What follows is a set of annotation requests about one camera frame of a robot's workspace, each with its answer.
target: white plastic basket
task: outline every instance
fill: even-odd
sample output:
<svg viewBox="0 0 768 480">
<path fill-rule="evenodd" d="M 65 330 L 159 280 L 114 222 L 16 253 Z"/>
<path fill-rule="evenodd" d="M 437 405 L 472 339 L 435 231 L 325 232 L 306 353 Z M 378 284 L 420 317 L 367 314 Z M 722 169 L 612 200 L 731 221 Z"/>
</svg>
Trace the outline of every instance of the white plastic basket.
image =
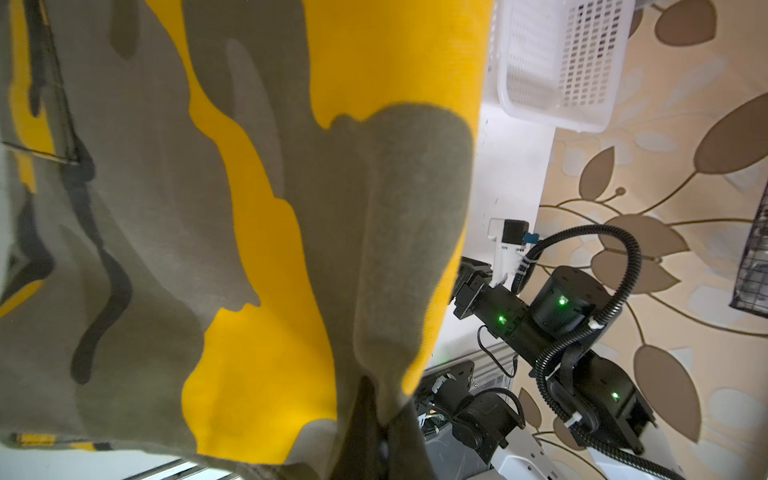
<svg viewBox="0 0 768 480">
<path fill-rule="evenodd" d="M 634 0 L 497 0 L 485 100 L 512 117 L 605 130 L 633 10 Z"/>
</svg>

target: camouflage fabric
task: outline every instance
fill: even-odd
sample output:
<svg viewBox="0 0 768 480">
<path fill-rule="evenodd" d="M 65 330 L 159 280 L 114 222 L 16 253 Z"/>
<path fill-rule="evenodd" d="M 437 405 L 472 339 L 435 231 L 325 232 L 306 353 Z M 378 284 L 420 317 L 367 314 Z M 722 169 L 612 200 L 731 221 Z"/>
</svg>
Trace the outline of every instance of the camouflage fabric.
<svg viewBox="0 0 768 480">
<path fill-rule="evenodd" d="M 491 8 L 0 0 L 6 440 L 407 473 Z"/>
</svg>

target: black wire basket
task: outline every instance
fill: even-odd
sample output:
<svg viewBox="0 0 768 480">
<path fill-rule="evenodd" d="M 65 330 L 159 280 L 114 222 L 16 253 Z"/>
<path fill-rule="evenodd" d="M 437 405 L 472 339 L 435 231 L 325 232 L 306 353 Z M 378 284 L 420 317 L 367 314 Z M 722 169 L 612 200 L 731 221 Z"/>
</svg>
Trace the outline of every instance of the black wire basket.
<svg viewBox="0 0 768 480">
<path fill-rule="evenodd" d="M 730 306 L 768 318 L 768 186 L 744 247 Z"/>
</svg>

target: floral wallpaper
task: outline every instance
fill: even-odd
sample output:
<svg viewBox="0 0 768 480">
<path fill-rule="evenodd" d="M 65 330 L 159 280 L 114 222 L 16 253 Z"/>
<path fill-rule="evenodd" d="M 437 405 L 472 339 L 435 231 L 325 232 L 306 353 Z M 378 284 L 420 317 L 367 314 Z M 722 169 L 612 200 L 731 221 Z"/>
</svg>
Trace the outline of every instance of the floral wallpaper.
<svg viewBox="0 0 768 480">
<path fill-rule="evenodd" d="M 640 242 L 640 281 L 595 350 L 634 377 L 688 478 L 766 477 L 768 319 L 728 306 L 768 181 L 766 18 L 763 0 L 644 3 L 611 124 L 557 132 L 535 226 L 608 223 Z M 625 252 L 599 236 L 562 242 L 523 298 L 562 264 L 611 288 Z M 569 480 L 603 478 L 521 371 L 547 453 Z"/>
</svg>

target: white table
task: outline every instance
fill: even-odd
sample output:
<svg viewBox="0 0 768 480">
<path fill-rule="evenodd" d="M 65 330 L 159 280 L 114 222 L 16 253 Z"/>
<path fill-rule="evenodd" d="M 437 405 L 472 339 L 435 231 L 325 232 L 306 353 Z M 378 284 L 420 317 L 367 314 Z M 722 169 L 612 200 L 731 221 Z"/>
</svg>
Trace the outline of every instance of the white table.
<svg viewBox="0 0 768 480">
<path fill-rule="evenodd" d="M 498 106 L 482 105 L 465 257 L 493 263 L 495 245 L 488 240 L 491 218 L 526 220 L 533 229 L 553 139 L 554 127 L 510 118 Z M 457 319 L 449 306 L 428 367 L 478 350 L 481 324 L 475 316 Z M 486 331 L 482 338 L 485 345 L 500 341 Z"/>
</svg>

